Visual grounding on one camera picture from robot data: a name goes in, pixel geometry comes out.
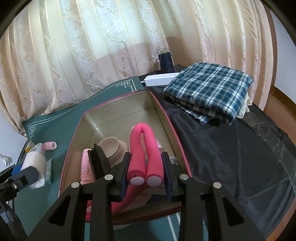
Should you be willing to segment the white blue orange medicine box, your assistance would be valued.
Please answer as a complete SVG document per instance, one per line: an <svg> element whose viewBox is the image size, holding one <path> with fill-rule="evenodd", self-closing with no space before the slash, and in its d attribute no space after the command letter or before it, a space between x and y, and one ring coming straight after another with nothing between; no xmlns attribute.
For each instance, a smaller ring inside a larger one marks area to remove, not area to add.
<svg viewBox="0 0 296 241"><path fill-rule="evenodd" d="M179 160L178 160L177 157L175 157L175 156L171 156L171 157L169 157L169 158L170 158L170 162L171 162L173 165L177 165L177 166L179 166Z"/></svg>

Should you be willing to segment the beige patterned curtain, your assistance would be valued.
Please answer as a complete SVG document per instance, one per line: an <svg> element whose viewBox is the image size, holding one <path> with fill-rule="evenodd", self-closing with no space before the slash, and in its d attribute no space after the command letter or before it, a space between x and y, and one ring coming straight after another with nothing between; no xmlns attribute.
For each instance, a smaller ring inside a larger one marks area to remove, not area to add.
<svg viewBox="0 0 296 241"><path fill-rule="evenodd" d="M29 118L157 70L165 51L246 72L264 109L273 41L261 1L32 1L1 37L1 113L23 135Z"/></svg>

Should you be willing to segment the dark blue thread spool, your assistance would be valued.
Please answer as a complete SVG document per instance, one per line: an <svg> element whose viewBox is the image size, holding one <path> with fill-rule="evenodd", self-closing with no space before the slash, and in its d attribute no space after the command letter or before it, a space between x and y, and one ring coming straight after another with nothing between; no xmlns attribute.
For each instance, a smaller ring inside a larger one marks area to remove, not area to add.
<svg viewBox="0 0 296 241"><path fill-rule="evenodd" d="M158 55L158 57L159 57L160 73L175 72L170 52L162 52L161 54Z"/></svg>

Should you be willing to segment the silver blue tube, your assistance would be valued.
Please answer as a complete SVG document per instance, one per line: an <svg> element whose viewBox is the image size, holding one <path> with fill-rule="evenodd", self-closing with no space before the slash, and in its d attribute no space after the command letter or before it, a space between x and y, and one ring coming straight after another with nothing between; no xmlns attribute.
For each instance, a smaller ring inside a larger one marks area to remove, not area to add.
<svg viewBox="0 0 296 241"><path fill-rule="evenodd" d="M50 158L46 163L46 174L45 174L46 184L52 184L52 158Z"/></svg>

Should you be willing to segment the black table cover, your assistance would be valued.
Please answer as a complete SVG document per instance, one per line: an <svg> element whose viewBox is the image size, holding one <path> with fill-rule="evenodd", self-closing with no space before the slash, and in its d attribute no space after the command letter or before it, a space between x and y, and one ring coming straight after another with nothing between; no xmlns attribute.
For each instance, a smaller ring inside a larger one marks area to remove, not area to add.
<svg viewBox="0 0 296 241"><path fill-rule="evenodd" d="M255 105L231 125L203 125L164 96L162 86L150 91L173 124L194 178L222 183L269 237L295 201L295 145L288 135Z"/></svg>

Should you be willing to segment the blue plaid folded cloth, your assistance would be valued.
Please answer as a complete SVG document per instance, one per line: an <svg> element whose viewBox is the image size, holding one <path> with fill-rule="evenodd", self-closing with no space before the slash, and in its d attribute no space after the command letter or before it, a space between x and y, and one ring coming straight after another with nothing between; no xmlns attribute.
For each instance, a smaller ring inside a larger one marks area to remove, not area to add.
<svg viewBox="0 0 296 241"><path fill-rule="evenodd" d="M199 62L183 69L163 94L203 125L212 119L231 125L252 83L253 78L243 71Z"/></svg>

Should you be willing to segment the green table mat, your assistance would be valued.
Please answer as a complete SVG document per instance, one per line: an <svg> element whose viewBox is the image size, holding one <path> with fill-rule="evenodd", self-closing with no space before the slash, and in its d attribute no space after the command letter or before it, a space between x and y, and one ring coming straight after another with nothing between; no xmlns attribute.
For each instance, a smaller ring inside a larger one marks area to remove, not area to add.
<svg viewBox="0 0 296 241"><path fill-rule="evenodd" d="M114 82L92 97L49 115L38 116L24 122L29 140L34 144L54 141L57 148L46 151L52 160L52 183L38 189L25 188L14 199L15 213L29 235L41 218L58 198L59 185L66 154L74 132L83 114L124 94L143 90L144 86L136 77ZM150 221L137 222L114 230L116 240L177 240L180 230L179 213L170 214Z"/></svg>

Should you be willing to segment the white blue printed packet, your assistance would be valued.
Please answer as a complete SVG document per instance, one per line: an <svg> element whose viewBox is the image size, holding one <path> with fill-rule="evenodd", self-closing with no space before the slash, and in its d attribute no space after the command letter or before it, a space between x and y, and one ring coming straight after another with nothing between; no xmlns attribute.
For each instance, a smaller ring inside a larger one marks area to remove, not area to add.
<svg viewBox="0 0 296 241"><path fill-rule="evenodd" d="M162 144L157 139L156 139L156 143L157 143L159 152L162 153L164 151ZM147 153L145 153L145 165L146 166L148 165L148 161L149 161L149 159L148 159Z"/></svg>

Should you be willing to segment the yellow small box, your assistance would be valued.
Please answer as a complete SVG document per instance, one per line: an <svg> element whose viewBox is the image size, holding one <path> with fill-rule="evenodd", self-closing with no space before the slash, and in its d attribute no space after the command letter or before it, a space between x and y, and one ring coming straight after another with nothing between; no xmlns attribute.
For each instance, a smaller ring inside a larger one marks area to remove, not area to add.
<svg viewBox="0 0 296 241"><path fill-rule="evenodd" d="M32 148L34 148L35 144L32 141L29 141L25 147L25 152L28 153Z"/></svg>

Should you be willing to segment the small pink hair roller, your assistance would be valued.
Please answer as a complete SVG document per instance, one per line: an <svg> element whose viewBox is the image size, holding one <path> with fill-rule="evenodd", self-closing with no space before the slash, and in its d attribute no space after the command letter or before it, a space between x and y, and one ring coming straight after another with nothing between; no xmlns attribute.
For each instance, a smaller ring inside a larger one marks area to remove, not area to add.
<svg viewBox="0 0 296 241"><path fill-rule="evenodd" d="M45 142L44 147L46 150L55 150L57 148L57 143L52 141L52 142Z"/></svg>

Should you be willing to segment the white power strip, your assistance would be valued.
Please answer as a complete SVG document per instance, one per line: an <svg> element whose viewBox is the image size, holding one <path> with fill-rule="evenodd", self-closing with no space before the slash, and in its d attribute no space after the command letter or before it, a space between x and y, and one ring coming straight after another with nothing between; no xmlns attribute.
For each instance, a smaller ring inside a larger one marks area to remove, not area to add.
<svg viewBox="0 0 296 241"><path fill-rule="evenodd" d="M177 72L177 73L164 73L164 74L149 75L144 79L144 83L147 87L168 85L179 74L180 73Z"/></svg>

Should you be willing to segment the pink foam bendy roller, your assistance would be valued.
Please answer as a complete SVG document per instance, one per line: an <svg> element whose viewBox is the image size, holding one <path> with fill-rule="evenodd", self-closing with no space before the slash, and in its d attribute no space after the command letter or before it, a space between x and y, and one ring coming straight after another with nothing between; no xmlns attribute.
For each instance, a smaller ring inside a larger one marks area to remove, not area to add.
<svg viewBox="0 0 296 241"><path fill-rule="evenodd" d="M138 123L130 132L131 160L127 170L128 188L122 202L112 202L112 215L127 208L147 188L159 187L164 180L164 165L154 132Z"/></svg>

